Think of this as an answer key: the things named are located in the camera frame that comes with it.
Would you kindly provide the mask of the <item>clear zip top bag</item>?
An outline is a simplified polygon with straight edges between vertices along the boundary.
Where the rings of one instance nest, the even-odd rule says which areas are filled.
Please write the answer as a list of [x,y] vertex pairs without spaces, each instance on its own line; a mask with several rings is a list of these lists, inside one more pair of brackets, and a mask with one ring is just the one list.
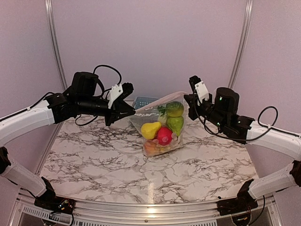
[[145,156],[154,157],[183,147],[186,94],[178,91],[162,98],[135,98],[135,115],[130,117],[130,122],[143,137]]

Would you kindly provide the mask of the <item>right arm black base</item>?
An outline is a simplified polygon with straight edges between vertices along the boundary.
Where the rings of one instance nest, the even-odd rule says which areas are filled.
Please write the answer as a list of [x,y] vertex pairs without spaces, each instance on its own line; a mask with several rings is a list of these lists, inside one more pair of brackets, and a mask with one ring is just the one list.
[[248,192],[249,186],[253,181],[254,179],[246,181],[240,188],[236,198],[219,200],[217,202],[217,210],[221,216],[240,213],[258,207],[257,201]]

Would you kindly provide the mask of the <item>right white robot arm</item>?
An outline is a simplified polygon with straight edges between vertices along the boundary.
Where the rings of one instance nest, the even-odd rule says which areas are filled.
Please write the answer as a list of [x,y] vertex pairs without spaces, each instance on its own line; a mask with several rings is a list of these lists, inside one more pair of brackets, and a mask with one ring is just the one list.
[[274,192],[301,185],[301,136],[297,133],[264,124],[260,119],[238,114],[239,94],[220,87],[212,96],[205,87],[195,85],[184,95],[189,105],[189,117],[199,119],[208,133],[242,145],[260,147],[291,158],[292,163],[258,179],[246,181],[232,204],[223,208],[243,211],[257,199]]

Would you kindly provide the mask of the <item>light blue plastic basket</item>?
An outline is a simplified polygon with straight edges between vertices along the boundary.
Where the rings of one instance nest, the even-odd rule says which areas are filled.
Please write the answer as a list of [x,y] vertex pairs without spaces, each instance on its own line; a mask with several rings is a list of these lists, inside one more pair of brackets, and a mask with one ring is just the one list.
[[138,96],[134,99],[133,102],[133,108],[134,109],[139,109],[142,108],[154,101],[158,100],[158,98],[156,97],[142,97],[142,96]]

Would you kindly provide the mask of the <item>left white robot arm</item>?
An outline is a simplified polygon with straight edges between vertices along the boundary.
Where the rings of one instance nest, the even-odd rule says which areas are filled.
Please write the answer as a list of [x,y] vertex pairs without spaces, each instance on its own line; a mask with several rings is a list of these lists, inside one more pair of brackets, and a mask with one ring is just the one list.
[[105,90],[98,75],[77,72],[71,85],[62,93],[48,92],[33,105],[0,120],[0,175],[29,191],[48,209],[59,206],[51,184],[8,156],[6,145],[29,141],[27,147],[41,144],[40,128],[53,126],[77,116],[103,117],[106,126],[134,115],[135,110],[124,99],[134,91],[132,83],[118,82]]

